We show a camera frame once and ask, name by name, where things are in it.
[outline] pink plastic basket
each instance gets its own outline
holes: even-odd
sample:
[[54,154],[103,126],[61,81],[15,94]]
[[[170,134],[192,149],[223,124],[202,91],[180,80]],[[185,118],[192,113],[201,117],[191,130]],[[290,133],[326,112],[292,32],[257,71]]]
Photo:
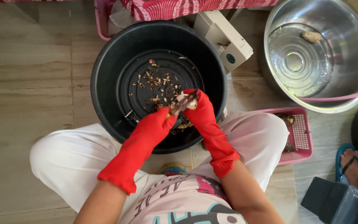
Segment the pink plastic basket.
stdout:
[[100,38],[110,40],[109,15],[116,0],[94,0],[97,32]]
[[279,165],[304,161],[311,157],[313,144],[307,118],[306,109],[301,106],[291,106],[275,109],[257,110],[258,112],[271,114],[290,114],[295,116],[295,122],[288,127],[289,135],[287,142],[291,143],[298,150],[296,152],[281,153]]

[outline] stainless steel bowl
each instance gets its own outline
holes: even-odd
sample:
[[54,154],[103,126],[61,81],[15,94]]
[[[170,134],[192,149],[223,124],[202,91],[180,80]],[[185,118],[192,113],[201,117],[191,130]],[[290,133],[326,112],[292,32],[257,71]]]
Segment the stainless steel bowl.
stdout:
[[[318,43],[301,35],[319,32]],[[303,102],[297,97],[330,98],[358,92],[358,13],[341,0],[281,0],[272,10],[264,37],[266,81],[301,106],[338,113],[358,97],[336,102]]]

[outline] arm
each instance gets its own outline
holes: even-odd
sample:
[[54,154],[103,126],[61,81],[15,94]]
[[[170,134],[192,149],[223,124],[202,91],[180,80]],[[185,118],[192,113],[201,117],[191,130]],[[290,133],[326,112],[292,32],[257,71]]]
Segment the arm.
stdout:
[[143,118],[122,144],[120,152],[97,176],[96,187],[82,206],[74,224],[116,224],[127,195],[136,192],[133,180],[153,149],[168,135],[177,116],[168,119],[168,107]]
[[82,206],[74,224],[116,224],[127,193],[107,181],[99,181]]
[[[190,89],[184,92],[189,94],[192,91]],[[240,155],[216,124],[214,109],[208,96],[200,90],[197,95],[197,108],[186,109],[183,113],[204,137],[205,146],[212,157],[210,164],[220,178],[233,209],[250,224],[284,224],[259,184],[239,160]]]
[[232,208],[249,224],[285,224],[240,160],[234,161],[233,169],[220,181]]

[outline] flip-flop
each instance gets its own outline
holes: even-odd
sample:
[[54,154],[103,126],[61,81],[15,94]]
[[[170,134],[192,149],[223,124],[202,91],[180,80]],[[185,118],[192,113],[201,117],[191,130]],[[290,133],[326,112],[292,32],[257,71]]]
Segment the flip-flop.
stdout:
[[356,156],[353,156],[353,158],[351,158],[351,160],[349,160],[349,162],[343,167],[341,167],[341,155],[347,150],[347,149],[352,149],[353,151],[355,151],[355,148],[352,144],[350,143],[345,143],[343,145],[341,145],[338,149],[338,151],[336,152],[336,160],[335,160],[335,181],[339,181],[341,183],[344,184],[349,184],[346,176],[345,176],[345,172],[346,170],[349,168],[349,166],[351,166],[351,164],[356,160],[358,162],[358,158]]

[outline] red rubber glove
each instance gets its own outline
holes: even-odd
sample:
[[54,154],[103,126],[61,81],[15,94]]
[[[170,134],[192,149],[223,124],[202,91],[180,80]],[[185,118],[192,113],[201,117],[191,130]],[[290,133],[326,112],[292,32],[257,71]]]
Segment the red rubber glove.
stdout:
[[128,196],[135,193],[133,178],[136,171],[152,154],[153,149],[164,140],[177,120],[177,116],[167,119],[168,112],[169,108],[163,107],[143,118],[122,144],[118,155],[100,171],[97,180],[103,179],[115,184],[127,192]]
[[[190,94],[193,91],[195,89],[186,89],[184,93]],[[225,133],[216,124],[214,108],[208,96],[201,90],[197,92],[197,95],[197,108],[195,110],[185,109],[183,114],[204,137],[206,149],[212,156],[209,163],[214,168],[216,176],[222,178],[233,169],[233,163],[240,158],[240,155],[230,145]]]

